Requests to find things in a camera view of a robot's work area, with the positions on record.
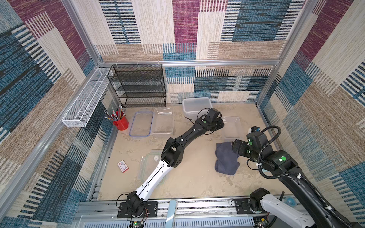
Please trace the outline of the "blue-rimmed clear lid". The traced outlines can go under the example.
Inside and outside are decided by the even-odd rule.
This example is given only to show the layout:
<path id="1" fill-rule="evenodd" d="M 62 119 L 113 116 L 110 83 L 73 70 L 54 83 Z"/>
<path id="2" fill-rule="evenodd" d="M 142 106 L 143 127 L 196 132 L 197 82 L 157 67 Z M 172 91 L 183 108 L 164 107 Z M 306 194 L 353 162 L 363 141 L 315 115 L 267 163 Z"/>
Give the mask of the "blue-rimmed clear lid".
<path id="1" fill-rule="evenodd" d="M 135 113 L 129 135 L 131 137 L 148 137 L 151 132 L 154 113 L 150 110 L 140 110 Z"/>

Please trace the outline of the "blue-rimmed clear lunch box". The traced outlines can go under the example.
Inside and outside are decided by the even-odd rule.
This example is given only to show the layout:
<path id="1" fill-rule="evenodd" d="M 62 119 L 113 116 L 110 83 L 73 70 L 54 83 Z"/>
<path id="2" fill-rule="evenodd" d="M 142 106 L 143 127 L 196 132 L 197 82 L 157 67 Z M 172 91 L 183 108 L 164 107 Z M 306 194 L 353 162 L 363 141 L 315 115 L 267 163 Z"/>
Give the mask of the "blue-rimmed clear lunch box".
<path id="1" fill-rule="evenodd" d="M 158 107 L 154 109 L 151 134 L 156 136 L 171 136 L 174 131 L 174 109 Z"/>

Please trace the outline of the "green-rimmed lunch box lid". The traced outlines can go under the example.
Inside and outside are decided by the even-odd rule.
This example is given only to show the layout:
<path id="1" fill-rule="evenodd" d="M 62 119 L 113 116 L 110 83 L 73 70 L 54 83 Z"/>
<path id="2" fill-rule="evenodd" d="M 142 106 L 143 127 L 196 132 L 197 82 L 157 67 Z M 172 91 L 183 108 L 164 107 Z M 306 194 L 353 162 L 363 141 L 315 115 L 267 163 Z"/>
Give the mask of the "green-rimmed lunch box lid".
<path id="1" fill-rule="evenodd" d="M 161 161 L 162 150 L 151 150 L 145 156 L 142 156 L 140 162 L 140 170 L 138 177 L 141 183 L 145 182 L 151 173 L 155 170 L 159 162 Z"/>

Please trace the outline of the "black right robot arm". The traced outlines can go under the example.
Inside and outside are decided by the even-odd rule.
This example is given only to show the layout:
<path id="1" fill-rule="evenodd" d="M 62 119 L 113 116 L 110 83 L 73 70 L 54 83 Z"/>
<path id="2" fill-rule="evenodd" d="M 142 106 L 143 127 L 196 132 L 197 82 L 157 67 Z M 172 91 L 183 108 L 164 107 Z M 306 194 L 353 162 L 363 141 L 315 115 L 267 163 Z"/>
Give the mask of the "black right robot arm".
<path id="1" fill-rule="evenodd" d="M 271 144 L 280 133 L 281 130 L 278 130 L 268 140 L 264 131 L 251 132 L 247 134 L 247 141 L 236 139 L 232 143 L 232 149 L 240 156 L 255 162 L 260 175 L 265 179 L 278 179 L 282 182 L 303 205 L 309 216 L 301 215 L 263 188 L 250 195 L 253 211 L 271 213 L 296 228 L 359 228 L 359 223 L 349 221 L 332 207 L 287 152 L 272 149 Z"/>

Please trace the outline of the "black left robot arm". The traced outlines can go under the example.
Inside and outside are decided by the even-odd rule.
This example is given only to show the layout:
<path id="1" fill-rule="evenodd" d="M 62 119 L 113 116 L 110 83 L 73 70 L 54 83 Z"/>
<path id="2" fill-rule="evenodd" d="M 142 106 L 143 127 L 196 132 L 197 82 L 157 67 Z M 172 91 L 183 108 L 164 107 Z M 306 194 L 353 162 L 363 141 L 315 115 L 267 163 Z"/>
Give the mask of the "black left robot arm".
<path id="1" fill-rule="evenodd" d="M 173 169 L 180 165 L 186 147 L 196 138 L 210 132 L 211 134 L 222 129 L 224 122 L 222 114 L 215 108 L 207 110 L 200 118 L 195 119 L 189 130 L 177 138 L 169 138 L 163 148 L 160 162 L 146 181 L 126 198 L 127 208 L 131 215 L 140 216 L 146 211 L 146 202 L 149 200 L 160 181 Z"/>

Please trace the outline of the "clear lunch box base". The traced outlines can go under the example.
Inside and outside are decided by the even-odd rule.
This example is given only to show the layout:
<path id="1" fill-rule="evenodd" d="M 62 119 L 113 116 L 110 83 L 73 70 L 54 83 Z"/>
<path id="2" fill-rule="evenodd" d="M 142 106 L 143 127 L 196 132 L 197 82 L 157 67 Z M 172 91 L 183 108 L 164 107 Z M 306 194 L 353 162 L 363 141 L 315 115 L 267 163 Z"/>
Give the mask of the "clear lunch box base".
<path id="1" fill-rule="evenodd" d="M 221 129 L 221 136 L 224 142 L 233 142 L 236 139 L 242 140 L 243 131 L 239 117 L 223 116 L 224 127 Z"/>

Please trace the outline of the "grey cleaning cloth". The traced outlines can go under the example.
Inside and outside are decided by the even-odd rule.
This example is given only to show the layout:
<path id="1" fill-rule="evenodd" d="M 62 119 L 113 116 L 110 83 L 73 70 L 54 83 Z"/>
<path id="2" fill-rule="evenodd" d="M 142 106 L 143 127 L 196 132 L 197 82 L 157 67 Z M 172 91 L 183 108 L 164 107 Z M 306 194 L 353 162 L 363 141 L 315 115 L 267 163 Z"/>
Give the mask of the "grey cleaning cloth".
<path id="1" fill-rule="evenodd" d="M 218 173 L 234 175 L 237 172 L 240 166 L 237 161 L 239 154 L 233 152 L 231 142 L 217 143 L 215 156 L 217 161 L 214 168 Z"/>

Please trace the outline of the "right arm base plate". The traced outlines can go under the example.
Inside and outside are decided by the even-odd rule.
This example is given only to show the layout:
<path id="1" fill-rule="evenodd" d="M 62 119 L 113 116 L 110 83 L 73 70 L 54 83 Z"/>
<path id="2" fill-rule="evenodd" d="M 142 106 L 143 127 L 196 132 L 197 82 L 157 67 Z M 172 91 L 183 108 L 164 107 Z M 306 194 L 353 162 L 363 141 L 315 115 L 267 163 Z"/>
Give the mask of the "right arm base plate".
<path id="1" fill-rule="evenodd" d="M 251 210 L 250 198 L 233 199 L 232 206 L 236 209 L 237 214 L 254 214 Z"/>

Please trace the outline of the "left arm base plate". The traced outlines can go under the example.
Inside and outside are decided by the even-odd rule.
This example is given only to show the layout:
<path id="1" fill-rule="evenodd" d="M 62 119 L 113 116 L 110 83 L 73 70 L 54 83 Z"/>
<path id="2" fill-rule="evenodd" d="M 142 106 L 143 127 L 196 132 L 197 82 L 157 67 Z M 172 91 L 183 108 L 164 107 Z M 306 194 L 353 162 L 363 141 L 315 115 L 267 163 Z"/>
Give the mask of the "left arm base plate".
<path id="1" fill-rule="evenodd" d="M 133 213 L 126 202 L 119 204 L 117 218 L 118 219 L 134 219 L 134 218 L 155 218 L 157 217 L 158 202 L 147 201 L 144 203 L 143 210 L 139 213 Z"/>

